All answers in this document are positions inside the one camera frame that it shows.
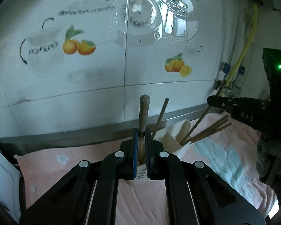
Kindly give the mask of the wooden chopstick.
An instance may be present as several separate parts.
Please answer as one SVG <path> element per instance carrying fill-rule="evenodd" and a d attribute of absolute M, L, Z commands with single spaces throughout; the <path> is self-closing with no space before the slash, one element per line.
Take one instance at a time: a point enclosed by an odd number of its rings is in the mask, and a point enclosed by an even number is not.
<path fill-rule="evenodd" d="M 215 129 L 227 124 L 227 122 L 228 122 L 228 114 L 225 114 L 218 121 L 214 122 L 212 125 L 210 125 L 206 129 L 202 130 L 198 134 L 194 135 L 193 137 L 188 137 L 187 140 L 185 141 L 185 144 L 187 144 L 188 142 L 190 142 L 191 140 L 193 140 L 196 137 L 201 137 L 203 134 L 206 134 L 212 130 L 215 130 Z"/>
<path fill-rule="evenodd" d="M 219 89 L 217 90 L 215 96 L 219 96 L 220 93 L 222 92 L 224 86 L 226 85 L 226 80 L 223 80 L 221 86 L 219 87 Z M 183 146 L 185 145 L 185 141 L 187 140 L 187 138 L 192 134 L 192 132 L 196 129 L 196 127 L 200 124 L 200 122 L 203 120 L 203 118 L 207 115 L 207 113 L 209 112 L 209 110 L 211 109 L 211 106 L 207 106 L 207 108 L 205 109 L 205 111 L 202 113 L 202 115 L 200 116 L 200 118 L 196 121 L 196 123 L 194 123 L 194 125 L 192 126 L 192 128 L 189 130 L 189 132 L 185 135 L 185 137 L 180 141 L 180 145 Z"/>
<path fill-rule="evenodd" d="M 225 125 L 223 125 L 223 126 L 217 128 L 217 129 L 215 129 L 215 130 L 212 130 L 212 131 L 210 131 L 210 132 L 208 132 L 208 133 L 203 134 L 201 137 L 196 137 L 196 138 L 194 138 L 194 139 L 191 140 L 190 142 L 191 142 L 191 143 L 195 143 L 195 142 L 197 142 L 197 141 L 199 141 L 199 140 L 205 139 L 205 138 L 207 138 L 207 137 L 209 137 L 209 136 L 211 136 L 211 135 L 214 135 L 214 134 L 216 134 L 216 133 L 218 133 L 218 132 L 220 132 L 220 131 L 222 131 L 222 130 L 228 128 L 228 127 L 230 127 L 231 125 L 232 125 L 232 123 L 229 122 L 229 123 L 227 123 L 227 124 L 225 124 Z"/>
<path fill-rule="evenodd" d="M 140 114 L 138 127 L 138 164 L 143 164 L 145 155 L 145 131 L 147 127 L 147 118 L 149 112 L 150 97 L 147 94 L 140 96 Z"/>
<path fill-rule="evenodd" d="M 155 124 L 154 131 L 152 131 L 152 134 L 151 134 L 151 138 L 152 138 L 152 139 L 154 139 L 155 136 L 156 136 L 156 133 L 157 133 L 157 131 L 158 131 L 158 129 L 159 129 L 159 125 L 160 125 L 160 123 L 161 123 L 161 121 L 162 121 L 162 118 L 163 118 L 163 116 L 164 116 L 164 113 L 165 113 L 165 110 L 166 110 L 166 107 L 167 107 L 168 102 L 169 102 L 169 98 L 166 98 L 166 99 L 164 100 L 163 106 L 162 106 L 161 111 L 160 111 L 160 114 L 159 114 L 159 116 L 158 116 L 158 120 L 157 120 L 157 122 L 156 122 L 156 124 Z"/>

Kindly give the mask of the pink floral towel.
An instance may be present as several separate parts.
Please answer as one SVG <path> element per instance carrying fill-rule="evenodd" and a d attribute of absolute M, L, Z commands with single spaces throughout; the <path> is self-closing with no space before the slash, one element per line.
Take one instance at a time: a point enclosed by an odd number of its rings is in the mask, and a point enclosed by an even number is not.
<path fill-rule="evenodd" d="M 267 216 L 277 199 L 260 182 L 256 170 L 256 131 L 233 120 L 231 126 L 192 144 L 183 161 L 203 161 L 232 188 Z M 26 205 L 30 207 L 79 161 L 103 160 L 119 149 L 120 140 L 81 147 L 43 149 L 16 160 L 24 177 Z M 163 181 L 119 182 L 117 224 L 168 224 Z"/>

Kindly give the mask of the white cutting board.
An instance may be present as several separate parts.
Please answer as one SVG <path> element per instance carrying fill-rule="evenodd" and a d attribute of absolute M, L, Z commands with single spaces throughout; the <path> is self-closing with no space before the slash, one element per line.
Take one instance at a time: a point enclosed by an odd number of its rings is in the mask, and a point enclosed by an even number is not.
<path fill-rule="evenodd" d="M 0 204 L 16 224 L 21 217 L 20 172 L 0 152 Z"/>

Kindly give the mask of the chrome angle valve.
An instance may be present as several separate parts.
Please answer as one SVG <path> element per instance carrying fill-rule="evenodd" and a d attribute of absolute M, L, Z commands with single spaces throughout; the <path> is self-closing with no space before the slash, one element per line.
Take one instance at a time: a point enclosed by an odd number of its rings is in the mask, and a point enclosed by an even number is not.
<path fill-rule="evenodd" d="M 231 78 L 231 82 L 228 83 L 228 76 L 231 72 L 231 68 L 231 64 L 228 64 L 227 62 L 222 63 L 221 72 L 224 74 L 224 77 L 222 80 L 215 79 L 214 90 L 219 90 L 221 88 L 221 92 L 227 97 L 238 97 L 242 91 L 242 87 L 239 86 L 238 83 L 240 81 L 240 77 L 244 76 L 246 68 L 240 64 L 237 72 L 235 73 L 235 78 Z"/>

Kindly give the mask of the white plastic utensil holder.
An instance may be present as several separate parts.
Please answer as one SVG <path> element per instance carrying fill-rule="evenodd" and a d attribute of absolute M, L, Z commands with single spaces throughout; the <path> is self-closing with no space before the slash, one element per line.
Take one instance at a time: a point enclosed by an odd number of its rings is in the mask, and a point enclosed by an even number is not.
<path fill-rule="evenodd" d="M 173 126 L 165 127 L 156 132 L 154 140 L 163 144 L 164 150 L 176 155 L 180 160 L 190 148 L 190 142 L 182 145 L 180 142 L 191 129 L 191 122 L 183 120 Z M 146 164 L 138 166 L 137 176 L 134 180 L 128 180 L 131 185 L 147 182 L 147 166 Z"/>

